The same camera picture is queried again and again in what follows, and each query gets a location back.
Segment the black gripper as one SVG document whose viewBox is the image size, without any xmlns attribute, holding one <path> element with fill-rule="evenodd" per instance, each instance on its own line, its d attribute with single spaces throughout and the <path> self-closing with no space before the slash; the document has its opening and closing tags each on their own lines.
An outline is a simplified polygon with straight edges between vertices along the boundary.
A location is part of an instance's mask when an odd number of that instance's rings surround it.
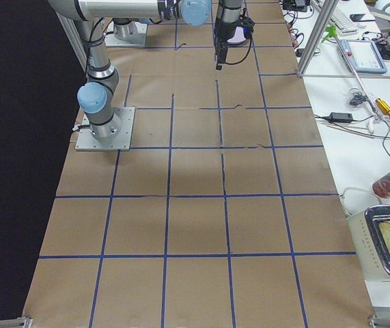
<svg viewBox="0 0 390 328">
<path fill-rule="evenodd" d="M 227 59 L 228 43 L 231 38 L 229 29 L 215 29 L 214 31 L 214 47 L 217 59 L 216 70 L 222 70 L 223 64 Z"/>
</svg>

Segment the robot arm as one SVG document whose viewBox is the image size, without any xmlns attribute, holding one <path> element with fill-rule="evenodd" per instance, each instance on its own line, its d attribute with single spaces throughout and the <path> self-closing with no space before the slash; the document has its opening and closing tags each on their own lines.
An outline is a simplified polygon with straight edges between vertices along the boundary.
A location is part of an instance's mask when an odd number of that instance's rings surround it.
<svg viewBox="0 0 390 328">
<path fill-rule="evenodd" d="M 49 4 L 65 18 L 74 21 L 85 54 L 87 83 L 80 87 L 77 98 L 89 120 L 90 134 L 96 140 L 112 140 L 119 133 L 122 121 L 111 107 L 119 72 L 109 59 L 102 25 L 105 18 L 157 18 L 203 25 L 211 10 L 210 1 L 50 1 Z"/>
<path fill-rule="evenodd" d="M 159 18 L 161 21 L 182 19 L 198 27 L 203 25 L 211 11 L 211 1 L 116 1 L 107 14 L 113 18 Z M 253 31 L 253 21 L 241 10 L 242 1 L 219 1 L 214 20 L 214 50 L 216 69 L 230 65 L 227 61 L 228 40 L 237 27 L 249 23 L 247 31 Z"/>
</svg>

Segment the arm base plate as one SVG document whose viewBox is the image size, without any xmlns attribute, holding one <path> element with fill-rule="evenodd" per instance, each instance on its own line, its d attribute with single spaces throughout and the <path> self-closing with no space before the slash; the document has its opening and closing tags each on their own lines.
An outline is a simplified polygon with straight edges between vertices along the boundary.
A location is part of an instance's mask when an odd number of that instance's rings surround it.
<svg viewBox="0 0 390 328">
<path fill-rule="evenodd" d="M 77 131 L 75 148 L 78 151 L 128 151 L 134 121 L 134 107 L 114 107 L 112 120 L 102 126 L 91 124 L 87 116 L 83 114 L 81 125 L 85 127 Z"/>
<path fill-rule="evenodd" d="M 148 26 L 139 22 L 131 25 L 110 25 L 106 32 L 105 44 L 107 47 L 137 47 L 145 46 Z"/>
</svg>

